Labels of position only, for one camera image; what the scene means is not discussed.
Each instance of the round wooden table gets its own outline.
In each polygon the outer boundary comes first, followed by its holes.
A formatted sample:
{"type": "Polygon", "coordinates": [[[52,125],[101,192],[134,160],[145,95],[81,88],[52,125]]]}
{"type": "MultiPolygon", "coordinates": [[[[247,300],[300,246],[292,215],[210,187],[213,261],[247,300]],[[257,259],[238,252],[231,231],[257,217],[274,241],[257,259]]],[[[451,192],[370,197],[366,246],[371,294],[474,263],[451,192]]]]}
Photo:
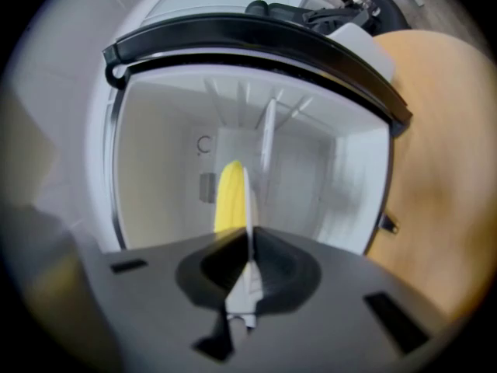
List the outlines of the round wooden table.
{"type": "Polygon", "coordinates": [[[413,113],[394,143],[386,211],[368,257],[449,319],[471,311],[497,266],[497,68],[442,33],[375,39],[395,60],[393,86],[413,113]]]}

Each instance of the black office chair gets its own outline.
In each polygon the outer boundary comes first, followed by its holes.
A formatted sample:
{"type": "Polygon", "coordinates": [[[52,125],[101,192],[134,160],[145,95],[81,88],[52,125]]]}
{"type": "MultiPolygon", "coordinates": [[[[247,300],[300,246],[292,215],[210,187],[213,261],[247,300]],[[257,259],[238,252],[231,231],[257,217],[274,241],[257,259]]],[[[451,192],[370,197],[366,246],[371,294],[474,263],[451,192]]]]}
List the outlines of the black office chair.
{"type": "Polygon", "coordinates": [[[352,0],[341,1],[342,8],[314,11],[279,3],[267,4],[263,0],[257,0],[247,6],[245,13],[296,23],[322,34],[330,34],[350,22],[361,26],[372,36],[411,29],[393,0],[371,0],[380,9],[380,13],[376,16],[371,15],[371,10],[364,9],[352,0]]]}

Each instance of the floor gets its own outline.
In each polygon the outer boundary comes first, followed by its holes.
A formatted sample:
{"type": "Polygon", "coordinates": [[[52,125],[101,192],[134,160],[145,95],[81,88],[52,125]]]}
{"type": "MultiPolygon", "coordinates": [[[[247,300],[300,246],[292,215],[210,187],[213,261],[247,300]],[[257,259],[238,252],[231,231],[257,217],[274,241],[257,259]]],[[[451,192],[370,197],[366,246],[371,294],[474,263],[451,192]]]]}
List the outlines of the floor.
{"type": "MultiPolygon", "coordinates": [[[[339,4],[339,0],[330,0],[339,4]]],[[[413,29],[435,30],[466,41],[489,56],[489,48],[478,26],[458,0],[423,0],[418,7],[414,0],[394,0],[413,29]]]]}

